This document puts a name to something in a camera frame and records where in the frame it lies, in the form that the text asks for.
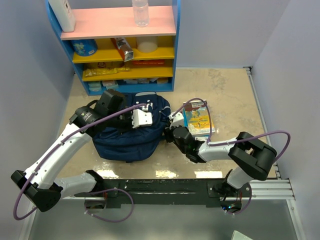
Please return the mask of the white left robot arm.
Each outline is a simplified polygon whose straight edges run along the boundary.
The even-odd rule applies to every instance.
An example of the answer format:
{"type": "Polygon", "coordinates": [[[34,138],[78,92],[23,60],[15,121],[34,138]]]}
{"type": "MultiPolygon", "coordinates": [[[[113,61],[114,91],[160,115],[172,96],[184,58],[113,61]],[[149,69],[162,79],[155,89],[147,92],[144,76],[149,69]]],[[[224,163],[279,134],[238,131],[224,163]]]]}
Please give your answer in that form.
{"type": "Polygon", "coordinates": [[[125,99],[124,94],[108,89],[98,100],[76,109],[52,146],[32,166],[11,175],[20,188],[18,197],[26,196],[36,209],[46,212],[64,197],[80,193],[99,196],[104,190],[104,180],[94,170],[65,179],[57,176],[70,159],[106,127],[131,126],[130,120],[122,119],[133,110],[131,106],[124,108],[125,99]]]}

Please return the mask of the aluminium frame rail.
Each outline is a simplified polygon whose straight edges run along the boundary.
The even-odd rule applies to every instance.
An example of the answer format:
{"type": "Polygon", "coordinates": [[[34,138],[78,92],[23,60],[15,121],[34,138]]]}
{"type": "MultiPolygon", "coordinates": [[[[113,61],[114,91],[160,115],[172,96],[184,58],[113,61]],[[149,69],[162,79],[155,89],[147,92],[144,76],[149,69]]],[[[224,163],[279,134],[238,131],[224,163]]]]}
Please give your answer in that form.
{"type": "Polygon", "coordinates": [[[282,179],[253,180],[250,182],[255,200],[294,200],[291,182],[282,179]]]}

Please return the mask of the blue children's book underneath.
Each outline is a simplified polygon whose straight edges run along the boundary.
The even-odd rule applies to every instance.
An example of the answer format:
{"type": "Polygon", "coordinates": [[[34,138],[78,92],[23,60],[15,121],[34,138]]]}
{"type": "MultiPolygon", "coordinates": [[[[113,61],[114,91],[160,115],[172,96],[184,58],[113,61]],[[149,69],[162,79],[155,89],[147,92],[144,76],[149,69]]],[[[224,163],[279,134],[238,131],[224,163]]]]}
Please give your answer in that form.
{"type": "Polygon", "coordinates": [[[205,143],[208,143],[208,141],[210,141],[210,136],[209,135],[195,136],[194,138],[197,141],[201,141],[201,142],[205,142],[205,143]]]}

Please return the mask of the yellow snack packet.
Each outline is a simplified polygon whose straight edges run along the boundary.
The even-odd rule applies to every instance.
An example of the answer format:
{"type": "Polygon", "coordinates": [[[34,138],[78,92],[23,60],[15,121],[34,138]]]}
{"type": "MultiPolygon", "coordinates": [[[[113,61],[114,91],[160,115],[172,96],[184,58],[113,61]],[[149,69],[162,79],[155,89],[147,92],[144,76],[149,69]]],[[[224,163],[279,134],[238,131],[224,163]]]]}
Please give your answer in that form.
{"type": "Polygon", "coordinates": [[[115,68],[88,68],[83,71],[84,77],[98,77],[98,76],[107,76],[114,75],[121,72],[128,72],[131,69],[129,67],[115,67],[115,68]]]}

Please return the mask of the blue round tin can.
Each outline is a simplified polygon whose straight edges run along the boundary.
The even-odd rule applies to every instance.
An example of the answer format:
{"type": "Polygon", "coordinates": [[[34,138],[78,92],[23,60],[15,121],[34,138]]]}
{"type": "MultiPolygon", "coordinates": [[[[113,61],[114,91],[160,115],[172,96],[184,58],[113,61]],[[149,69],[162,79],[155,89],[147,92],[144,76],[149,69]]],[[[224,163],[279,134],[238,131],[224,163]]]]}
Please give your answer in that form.
{"type": "Polygon", "coordinates": [[[71,40],[75,53],[81,57],[89,57],[98,50],[98,45],[94,39],[71,40]]]}

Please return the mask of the white rectangular box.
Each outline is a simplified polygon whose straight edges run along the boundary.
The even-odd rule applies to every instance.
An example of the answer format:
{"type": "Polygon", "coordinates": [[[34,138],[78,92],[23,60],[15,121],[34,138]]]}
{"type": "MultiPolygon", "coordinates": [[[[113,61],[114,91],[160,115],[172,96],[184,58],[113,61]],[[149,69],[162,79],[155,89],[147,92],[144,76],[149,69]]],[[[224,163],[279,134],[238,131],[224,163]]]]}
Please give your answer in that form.
{"type": "Polygon", "coordinates": [[[68,0],[48,0],[59,24],[64,32],[73,32],[76,18],[68,0]]]}

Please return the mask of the navy blue student backpack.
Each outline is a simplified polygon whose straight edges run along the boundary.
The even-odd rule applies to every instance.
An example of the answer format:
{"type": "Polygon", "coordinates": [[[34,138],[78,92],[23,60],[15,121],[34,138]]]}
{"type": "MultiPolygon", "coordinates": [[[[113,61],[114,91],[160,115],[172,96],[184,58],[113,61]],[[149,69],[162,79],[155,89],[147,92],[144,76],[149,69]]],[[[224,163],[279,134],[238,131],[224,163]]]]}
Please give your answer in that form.
{"type": "Polygon", "coordinates": [[[126,107],[147,104],[152,113],[152,125],[122,131],[107,127],[93,137],[92,141],[99,156],[106,160],[132,163],[149,158],[158,144],[165,139],[163,132],[171,114],[170,103],[156,92],[125,93],[126,107]]]}

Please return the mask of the orange snack bag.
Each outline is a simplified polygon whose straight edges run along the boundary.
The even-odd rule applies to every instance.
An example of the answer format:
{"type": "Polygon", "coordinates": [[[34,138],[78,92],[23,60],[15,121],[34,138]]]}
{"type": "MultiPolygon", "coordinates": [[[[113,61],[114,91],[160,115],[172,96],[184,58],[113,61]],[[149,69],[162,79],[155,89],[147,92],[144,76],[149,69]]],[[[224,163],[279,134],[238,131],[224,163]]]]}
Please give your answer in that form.
{"type": "Polygon", "coordinates": [[[111,38],[110,40],[124,62],[128,62],[134,59],[134,51],[125,37],[115,37],[111,38]]]}

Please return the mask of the white paper corner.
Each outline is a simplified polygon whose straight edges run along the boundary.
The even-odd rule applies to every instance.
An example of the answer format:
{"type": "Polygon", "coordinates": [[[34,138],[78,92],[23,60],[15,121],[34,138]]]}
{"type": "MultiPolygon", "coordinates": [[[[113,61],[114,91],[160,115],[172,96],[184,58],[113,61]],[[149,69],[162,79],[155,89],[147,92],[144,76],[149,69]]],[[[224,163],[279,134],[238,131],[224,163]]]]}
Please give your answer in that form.
{"type": "Polygon", "coordinates": [[[231,236],[231,240],[252,240],[250,237],[244,235],[243,233],[234,230],[231,236]]]}

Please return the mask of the blue wooden shelf unit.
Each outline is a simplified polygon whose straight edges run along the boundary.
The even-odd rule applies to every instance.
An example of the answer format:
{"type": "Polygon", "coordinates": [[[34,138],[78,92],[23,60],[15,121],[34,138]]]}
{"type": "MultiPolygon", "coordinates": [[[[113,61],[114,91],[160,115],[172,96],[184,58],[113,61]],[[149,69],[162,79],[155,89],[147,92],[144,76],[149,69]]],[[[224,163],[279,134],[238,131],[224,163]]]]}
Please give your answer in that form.
{"type": "Polygon", "coordinates": [[[115,86],[120,92],[170,92],[175,86],[181,3],[151,6],[149,24],[135,24],[131,7],[72,9],[72,32],[57,19],[58,2],[47,0],[51,27],[89,96],[115,86]]]}

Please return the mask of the orange flat box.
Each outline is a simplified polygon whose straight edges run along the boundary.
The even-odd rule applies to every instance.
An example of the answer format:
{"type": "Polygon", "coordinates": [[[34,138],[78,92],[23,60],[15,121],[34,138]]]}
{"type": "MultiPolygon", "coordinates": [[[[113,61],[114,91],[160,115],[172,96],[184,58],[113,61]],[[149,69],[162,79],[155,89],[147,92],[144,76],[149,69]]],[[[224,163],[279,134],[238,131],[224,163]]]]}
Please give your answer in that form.
{"type": "Polygon", "coordinates": [[[162,66],[165,64],[164,59],[148,59],[148,60],[133,60],[134,66],[162,66]]]}

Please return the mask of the white round container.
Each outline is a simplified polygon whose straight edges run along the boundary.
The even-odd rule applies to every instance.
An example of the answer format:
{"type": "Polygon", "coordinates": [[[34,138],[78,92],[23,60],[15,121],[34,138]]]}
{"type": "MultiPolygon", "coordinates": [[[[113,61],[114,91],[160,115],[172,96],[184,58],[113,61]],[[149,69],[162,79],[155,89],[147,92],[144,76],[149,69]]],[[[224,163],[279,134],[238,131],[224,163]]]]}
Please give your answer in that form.
{"type": "Polygon", "coordinates": [[[140,36],[136,38],[136,47],[142,53],[152,53],[158,48],[157,36],[140,36]]]}

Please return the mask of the clear plastic water bottle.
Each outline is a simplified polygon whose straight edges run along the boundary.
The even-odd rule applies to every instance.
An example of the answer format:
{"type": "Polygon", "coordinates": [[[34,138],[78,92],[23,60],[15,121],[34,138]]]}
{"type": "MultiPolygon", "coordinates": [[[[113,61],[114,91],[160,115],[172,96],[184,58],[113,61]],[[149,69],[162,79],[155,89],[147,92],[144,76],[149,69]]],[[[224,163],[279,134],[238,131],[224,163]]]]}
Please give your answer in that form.
{"type": "Polygon", "coordinates": [[[134,22],[138,27],[146,27],[149,22],[148,0],[132,0],[134,22]]]}

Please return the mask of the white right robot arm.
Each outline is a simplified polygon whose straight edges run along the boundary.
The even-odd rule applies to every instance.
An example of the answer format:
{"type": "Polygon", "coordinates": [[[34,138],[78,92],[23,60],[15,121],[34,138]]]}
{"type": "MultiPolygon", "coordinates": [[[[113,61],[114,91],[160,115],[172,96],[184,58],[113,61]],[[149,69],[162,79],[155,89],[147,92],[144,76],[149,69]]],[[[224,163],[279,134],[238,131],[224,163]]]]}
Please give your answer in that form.
{"type": "Polygon", "coordinates": [[[245,131],[228,143],[220,141],[208,144],[204,140],[197,140],[184,126],[167,126],[164,136],[168,143],[174,143],[193,163],[233,160],[237,168],[230,170],[224,180],[213,187],[215,192],[230,197],[235,196],[252,180],[266,180],[277,156],[273,147],[259,139],[253,139],[245,131]]]}

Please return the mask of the colourful children's book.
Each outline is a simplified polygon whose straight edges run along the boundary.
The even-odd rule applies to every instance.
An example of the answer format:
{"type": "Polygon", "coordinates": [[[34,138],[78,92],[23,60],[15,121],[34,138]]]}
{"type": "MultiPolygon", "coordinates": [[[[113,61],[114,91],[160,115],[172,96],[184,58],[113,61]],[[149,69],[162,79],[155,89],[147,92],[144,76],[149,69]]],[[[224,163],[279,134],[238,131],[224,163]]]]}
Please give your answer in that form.
{"type": "Polygon", "coordinates": [[[184,126],[195,136],[207,136],[215,133],[215,127],[211,120],[205,103],[201,100],[193,100],[187,103],[183,108],[184,126]]]}

